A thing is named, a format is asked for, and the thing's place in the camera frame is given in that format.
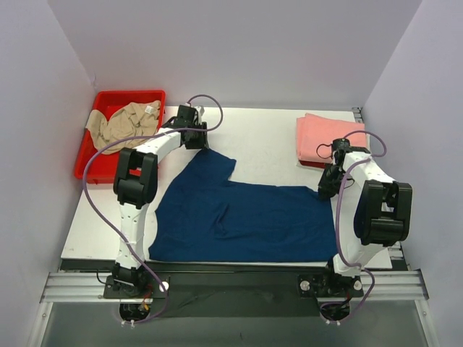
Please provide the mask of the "aluminium frame rail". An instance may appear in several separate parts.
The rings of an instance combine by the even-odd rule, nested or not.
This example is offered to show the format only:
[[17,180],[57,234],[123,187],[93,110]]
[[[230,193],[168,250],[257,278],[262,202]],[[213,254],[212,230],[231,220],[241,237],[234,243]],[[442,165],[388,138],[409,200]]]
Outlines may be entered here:
[[[224,122],[209,143],[237,159],[232,179],[315,190],[320,171],[298,166],[295,153],[296,118],[306,112],[356,120],[351,111],[224,108]],[[46,281],[39,332],[30,346],[438,346],[421,272],[385,271],[391,267],[387,249],[369,264],[375,287],[368,300],[340,326],[322,321],[313,296],[301,296],[300,275],[315,269],[309,266],[323,269],[323,263],[151,263],[170,285],[169,306],[145,324],[122,323],[119,305],[141,298],[105,298],[111,287],[104,288],[94,273],[102,269],[101,280],[108,275],[117,239],[82,194],[61,271]]]

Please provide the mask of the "blue t-shirt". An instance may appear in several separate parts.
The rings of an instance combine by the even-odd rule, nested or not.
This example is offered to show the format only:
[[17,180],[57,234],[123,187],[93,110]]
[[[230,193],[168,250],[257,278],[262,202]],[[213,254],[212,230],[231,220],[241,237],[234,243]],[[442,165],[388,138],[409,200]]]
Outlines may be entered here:
[[173,179],[149,258],[160,262],[326,262],[336,253],[331,203],[304,186],[231,180],[236,160],[201,150]]

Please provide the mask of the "folded pink t-shirt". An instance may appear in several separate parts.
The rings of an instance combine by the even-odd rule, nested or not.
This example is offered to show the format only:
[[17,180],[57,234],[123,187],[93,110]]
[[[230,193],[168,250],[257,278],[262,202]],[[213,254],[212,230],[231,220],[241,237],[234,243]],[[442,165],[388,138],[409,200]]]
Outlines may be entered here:
[[327,119],[306,113],[296,121],[296,154],[298,161],[331,162],[331,143],[338,138],[364,130],[361,123]]

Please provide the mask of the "red plastic bin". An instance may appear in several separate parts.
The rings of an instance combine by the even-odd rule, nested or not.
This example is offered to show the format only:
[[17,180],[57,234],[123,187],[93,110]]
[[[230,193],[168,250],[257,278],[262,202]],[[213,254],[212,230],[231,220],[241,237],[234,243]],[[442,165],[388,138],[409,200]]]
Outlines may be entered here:
[[[166,101],[166,93],[163,90],[101,91],[96,95],[93,101],[92,111],[100,111],[103,116],[109,120],[114,112],[118,111],[123,106],[128,105],[130,102],[148,103],[155,100],[161,103],[159,116],[160,124],[158,125],[159,129],[163,123],[164,106]],[[90,133],[87,129],[85,129],[75,161],[74,176],[76,179],[82,179],[86,164],[96,152],[97,150],[93,146]],[[112,184],[114,181],[118,159],[118,153],[99,155],[93,161],[88,171],[87,182],[89,184]]]

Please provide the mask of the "beige t-shirt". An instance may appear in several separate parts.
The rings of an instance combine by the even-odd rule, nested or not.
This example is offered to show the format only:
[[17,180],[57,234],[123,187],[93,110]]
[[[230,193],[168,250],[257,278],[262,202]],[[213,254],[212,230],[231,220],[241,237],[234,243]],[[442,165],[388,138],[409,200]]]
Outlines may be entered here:
[[159,125],[160,108],[159,100],[131,102],[115,111],[109,120],[102,112],[91,111],[86,129],[90,132],[94,148],[99,151],[123,138],[154,135]]

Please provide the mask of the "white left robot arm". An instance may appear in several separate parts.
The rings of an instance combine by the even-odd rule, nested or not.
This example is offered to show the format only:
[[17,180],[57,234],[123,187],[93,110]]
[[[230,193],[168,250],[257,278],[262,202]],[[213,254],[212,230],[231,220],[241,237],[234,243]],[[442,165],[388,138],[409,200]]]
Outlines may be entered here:
[[113,190],[121,215],[121,241],[112,278],[129,297],[141,296],[148,287],[143,239],[148,206],[158,190],[158,164],[172,151],[208,147],[204,108],[180,105],[177,115],[158,131],[158,137],[120,151]]

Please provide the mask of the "folded red t-shirt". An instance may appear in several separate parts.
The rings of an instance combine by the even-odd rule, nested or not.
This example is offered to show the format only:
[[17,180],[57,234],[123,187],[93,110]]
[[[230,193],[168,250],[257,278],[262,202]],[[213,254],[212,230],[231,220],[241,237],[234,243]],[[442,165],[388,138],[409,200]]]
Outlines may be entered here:
[[300,160],[299,164],[303,167],[309,167],[309,168],[325,168],[326,163],[319,163],[319,162],[313,162],[313,161],[304,161]]

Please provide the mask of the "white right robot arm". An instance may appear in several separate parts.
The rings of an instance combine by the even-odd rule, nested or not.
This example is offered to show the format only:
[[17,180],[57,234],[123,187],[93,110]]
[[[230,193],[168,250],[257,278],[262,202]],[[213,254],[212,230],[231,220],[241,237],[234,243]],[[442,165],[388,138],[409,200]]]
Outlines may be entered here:
[[[337,254],[326,265],[320,285],[329,295],[362,288],[360,273],[382,250],[408,237],[412,187],[386,174],[366,147],[352,146],[344,137],[331,143],[331,162],[318,183],[318,197],[337,197],[334,226]],[[342,236],[341,204],[347,181],[361,188],[352,232]]]

